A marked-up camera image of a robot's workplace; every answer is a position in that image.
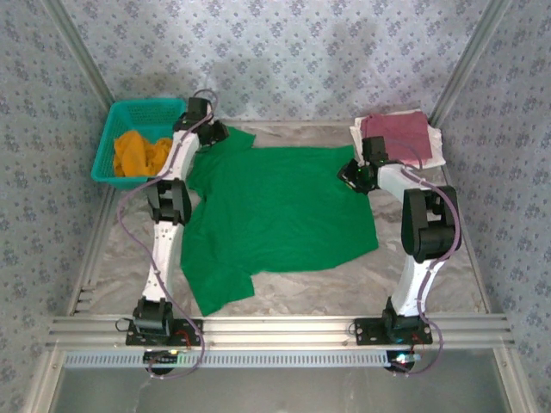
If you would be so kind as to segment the orange crumpled t-shirt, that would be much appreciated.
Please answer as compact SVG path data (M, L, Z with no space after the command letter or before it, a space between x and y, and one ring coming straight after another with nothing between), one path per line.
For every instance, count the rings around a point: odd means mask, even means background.
M138 131L123 133L114 142L113 168L116 177L156 176L170 154L172 139L149 142Z

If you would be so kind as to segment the maroon folded t-shirt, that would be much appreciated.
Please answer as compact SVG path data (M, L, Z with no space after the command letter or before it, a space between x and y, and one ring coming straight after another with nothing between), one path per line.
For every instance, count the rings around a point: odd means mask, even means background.
M426 116L419 111L408 114L370 114L360 122L364 138L383 137L390 160L418 165L432 158Z

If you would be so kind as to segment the stack of folded cloths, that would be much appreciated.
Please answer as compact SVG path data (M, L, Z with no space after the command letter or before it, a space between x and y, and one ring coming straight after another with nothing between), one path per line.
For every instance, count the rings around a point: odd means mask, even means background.
M416 110L408 110L408 111L402 111L402 112L394 112L390 114L408 114L411 112L419 111ZM360 130L360 122L363 118L367 117L368 115L364 117L357 117L354 119L353 125L350 127L350 134L354 143L354 146L356 148L356 159L361 159L361 153L362 153L362 133ZM428 161L425 161L424 163L426 165L430 165L430 168L440 167L445 165L446 161L443 157L443 141L442 141L442 132L440 129L437 129L435 127L432 127L428 123L428 132L430 135L430 146L432 149L432 158Z

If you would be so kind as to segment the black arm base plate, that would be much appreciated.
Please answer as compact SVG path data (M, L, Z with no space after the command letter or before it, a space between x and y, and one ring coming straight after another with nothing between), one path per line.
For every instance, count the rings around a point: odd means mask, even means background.
M185 319L174 320L169 330L141 328L131 322L128 326L125 344L127 346L199 347L200 338Z
M354 327L356 344L360 346L433 343L431 328L420 317L357 318Z

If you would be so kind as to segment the green t-shirt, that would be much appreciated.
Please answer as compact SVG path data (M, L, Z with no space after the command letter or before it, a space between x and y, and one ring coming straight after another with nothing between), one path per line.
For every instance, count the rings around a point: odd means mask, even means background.
M257 147L238 129L197 152L187 184L200 201L181 269L202 315L251 297L256 274L327 270L378 248L368 197L338 177L354 154Z

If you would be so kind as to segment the aluminium front rail beam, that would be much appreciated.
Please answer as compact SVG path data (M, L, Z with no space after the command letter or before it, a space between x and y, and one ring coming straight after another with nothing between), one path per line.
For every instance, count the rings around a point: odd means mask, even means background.
M56 317L46 346L67 350L121 349L126 334L117 315ZM503 314L436 313L446 349L509 348L515 344ZM357 348L350 317L209 317L203 336L209 350L344 350Z

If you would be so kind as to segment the black controller board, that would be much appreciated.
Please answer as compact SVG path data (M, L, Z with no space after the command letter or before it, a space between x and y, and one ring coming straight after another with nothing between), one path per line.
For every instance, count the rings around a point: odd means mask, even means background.
M389 365L386 369L393 373L409 373L415 363L421 360L421 355L413 351L387 351Z
M151 350L145 351L142 361L147 366L173 366L178 362L179 352L175 349L170 350Z

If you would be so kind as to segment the aluminium side rail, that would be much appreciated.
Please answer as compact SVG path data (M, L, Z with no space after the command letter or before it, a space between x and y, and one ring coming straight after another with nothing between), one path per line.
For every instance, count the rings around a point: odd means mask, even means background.
M71 317L90 311L101 267L102 253L108 240L117 200L117 190L107 187L96 213L83 260L78 270L78 278L66 311L67 316Z
M468 253L469 261L471 262L473 272L474 272L474 278L476 279L477 287L480 293L481 302L484 307L484 312L486 314L492 313L492 304L490 302L490 299L488 298L488 295L486 293L486 286L485 282L482 276L482 273L480 271L480 265L478 263L478 259L476 257L474 247L471 241L471 238L468 234L467 230L467 223L464 219L464 215L461 210L461 203L458 202L458 215L461 223L461 236L462 236L462 243L465 245L465 248Z

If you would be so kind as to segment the aluminium frame post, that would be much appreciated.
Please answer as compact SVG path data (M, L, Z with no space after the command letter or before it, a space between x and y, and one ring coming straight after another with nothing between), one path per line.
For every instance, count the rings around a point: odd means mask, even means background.
M115 99L61 0L41 0L98 101L109 110Z
M429 123L435 128L443 128L443 122L452 110L455 101L466 85L478 60L486 50L493 34L510 8L512 0L489 0L474 31L463 50L442 94L430 114Z

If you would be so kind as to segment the teal plastic basket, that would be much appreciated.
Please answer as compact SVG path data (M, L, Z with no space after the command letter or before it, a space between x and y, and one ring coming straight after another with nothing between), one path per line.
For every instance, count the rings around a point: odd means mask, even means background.
M130 190L144 183L145 177L115 175L115 140L128 131L138 132L151 144L162 138L171 139L173 125L185 109L185 101L177 98L150 98L114 103L109 110L100 138L91 170L92 179L120 190Z

